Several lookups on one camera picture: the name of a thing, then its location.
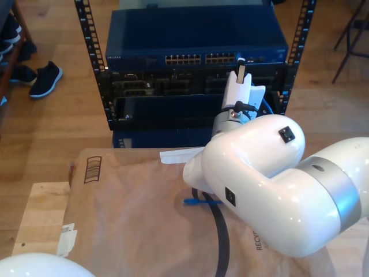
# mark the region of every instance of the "white paper strip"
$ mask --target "white paper strip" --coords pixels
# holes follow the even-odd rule
[[[77,230],[74,229],[74,223],[64,225],[60,234],[57,256],[67,257],[72,250],[77,237]]]
[[[162,163],[187,163],[193,156],[204,150],[204,147],[189,148],[182,150],[173,150],[160,152],[160,159]]]

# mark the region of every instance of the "white sole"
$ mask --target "white sole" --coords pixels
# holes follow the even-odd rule
[[[50,92],[52,92],[55,88],[55,85],[57,84],[57,82],[59,81],[59,79],[63,76],[63,69],[59,68],[59,74],[57,75],[54,83],[52,84],[52,87],[47,91],[45,92],[44,94],[40,94],[40,95],[30,95],[29,97],[31,98],[41,98],[41,97],[44,97],[46,95],[48,95]]]
[[[21,36],[18,34],[14,39],[4,39],[4,42],[15,43],[15,42],[19,42],[20,39],[21,39]]]
[[[34,80],[32,80],[31,82],[24,82],[24,81],[17,80],[17,79],[10,79],[9,82],[10,83],[20,83],[22,85],[27,85],[27,86],[31,87],[36,82],[36,80],[37,80],[37,77]]]
[[[8,53],[11,49],[13,49],[13,44],[11,44],[7,49],[0,51],[0,54]]]

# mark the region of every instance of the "shoe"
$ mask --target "shoe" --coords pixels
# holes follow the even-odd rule
[[[0,34],[0,40],[10,43],[18,42],[21,39],[21,36],[19,35],[21,31],[22,27],[19,25],[14,16],[9,13]]]
[[[37,80],[36,72],[25,65],[16,65],[13,69],[13,74],[9,80],[10,83],[21,83],[24,85],[33,86]]]
[[[0,41],[0,54],[8,53],[12,48],[12,43]]]
[[[63,70],[53,62],[48,62],[47,66],[37,70],[37,80],[29,91],[29,97],[41,98],[48,95],[62,76]]]
[[[27,61],[31,59],[31,54],[37,51],[37,47],[32,42],[24,42],[19,52],[18,61]]]

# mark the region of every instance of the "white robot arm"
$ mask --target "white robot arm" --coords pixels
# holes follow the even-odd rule
[[[268,245],[304,257],[369,215],[368,137],[340,141],[299,162],[305,139],[295,121],[266,115],[242,125],[242,119],[231,122],[242,113],[228,113],[228,121],[215,120],[212,140],[187,162],[183,178],[215,193]]]

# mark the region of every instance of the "blue network device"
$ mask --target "blue network device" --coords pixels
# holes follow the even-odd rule
[[[288,45],[269,5],[147,8],[112,12],[109,71],[284,63]]]

